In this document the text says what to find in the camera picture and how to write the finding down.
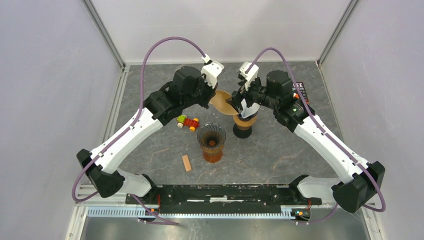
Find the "light wooden ring holder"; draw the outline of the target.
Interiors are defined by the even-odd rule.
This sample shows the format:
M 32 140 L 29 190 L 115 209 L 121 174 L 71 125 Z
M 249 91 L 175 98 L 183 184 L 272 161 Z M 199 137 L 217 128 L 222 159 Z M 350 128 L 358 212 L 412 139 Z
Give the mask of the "light wooden ring holder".
M 248 120 L 241 118 L 238 115 L 233 116 L 235 126 L 241 130 L 247 130 L 251 128 L 252 125 L 256 122 L 257 118 L 257 115 L 255 115 L 254 117 L 249 117 Z

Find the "orange glass carafe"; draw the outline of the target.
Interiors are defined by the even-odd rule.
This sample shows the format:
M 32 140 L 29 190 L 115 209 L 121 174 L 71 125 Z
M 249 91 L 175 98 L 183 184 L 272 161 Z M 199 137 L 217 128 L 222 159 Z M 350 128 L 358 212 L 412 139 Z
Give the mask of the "orange glass carafe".
M 203 158 L 209 163 L 217 163 L 221 160 L 222 157 L 223 157 L 222 151 L 217 153 L 203 152 Z

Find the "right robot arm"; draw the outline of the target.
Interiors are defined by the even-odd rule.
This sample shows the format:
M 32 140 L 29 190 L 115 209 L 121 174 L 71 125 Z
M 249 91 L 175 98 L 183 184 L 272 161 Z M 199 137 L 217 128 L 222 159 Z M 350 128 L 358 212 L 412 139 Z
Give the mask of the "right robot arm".
M 302 204 L 308 198 L 335 202 L 349 213 L 364 207 L 384 212 L 386 202 L 381 192 L 385 167 L 370 163 L 354 153 L 323 123 L 309 106 L 299 84 L 282 70 L 273 70 L 262 85 L 257 72 L 240 70 L 239 90 L 228 100 L 242 116 L 255 105 L 269 108 L 278 123 L 308 143 L 332 167 L 336 178 L 302 176 L 289 189 L 289 199 Z

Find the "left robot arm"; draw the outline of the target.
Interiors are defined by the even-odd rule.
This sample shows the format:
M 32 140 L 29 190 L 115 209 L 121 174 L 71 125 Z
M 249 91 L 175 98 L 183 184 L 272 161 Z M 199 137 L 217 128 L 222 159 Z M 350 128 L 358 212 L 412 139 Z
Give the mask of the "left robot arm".
M 157 190 L 144 175 L 119 168 L 123 160 L 150 135 L 180 116 L 193 105 L 208 108 L 218 87 L 223 67 L 216 62 L 201 70 L 192 66 L 178 69 L 172 81 L 152 92 L 131 119 L 98 147 L 81 149 L 76 158 L 102 198 L 121 192 L 134 194 L 145 204 L 153 203 Z

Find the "brown paper coffee filter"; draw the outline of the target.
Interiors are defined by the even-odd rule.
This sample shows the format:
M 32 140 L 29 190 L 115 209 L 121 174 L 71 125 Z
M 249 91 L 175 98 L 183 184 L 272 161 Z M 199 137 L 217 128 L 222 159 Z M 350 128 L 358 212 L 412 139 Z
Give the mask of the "brown paper coffee filter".
M 234 109 L 227 100 L 231 99 L 231 95 L 222 90 L 217 90 L 209 103 L 215 107 L 217 111 L 227 116 L 238 115 L 238 111 Z

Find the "clear smoky ribbed dripper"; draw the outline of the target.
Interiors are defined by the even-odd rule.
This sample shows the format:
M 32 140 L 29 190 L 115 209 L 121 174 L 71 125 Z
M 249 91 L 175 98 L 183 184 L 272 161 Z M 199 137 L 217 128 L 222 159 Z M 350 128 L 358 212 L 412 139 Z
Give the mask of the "clear smoky ribbed dripper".
M 227 135 L 225 129 L 217 123 L 208 123 L 197 132 L 197 140 L 201 147 L 216 149 L 225 144 Z

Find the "blue ribbed plastic dripper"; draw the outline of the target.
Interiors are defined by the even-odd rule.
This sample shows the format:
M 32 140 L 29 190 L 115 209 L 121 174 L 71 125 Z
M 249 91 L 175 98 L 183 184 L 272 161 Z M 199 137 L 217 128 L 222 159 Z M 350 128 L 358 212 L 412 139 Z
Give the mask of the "blue ribbed plastic dripper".
M 242 117 L 242 115 L 241 115 L 241 114 L 239 114 L 239 115 L 237 115 L 237 117 L 238 117 L 241 121 L 243 121 L 243 122 L 247 122 L 247 121 L 250 121 L 252 118 L 254 118 L 257 114 L 258 114 L 258 112 L 255 112 L 255 113 L 251 114 L 250 116 L 246 116 L 246 117 Z

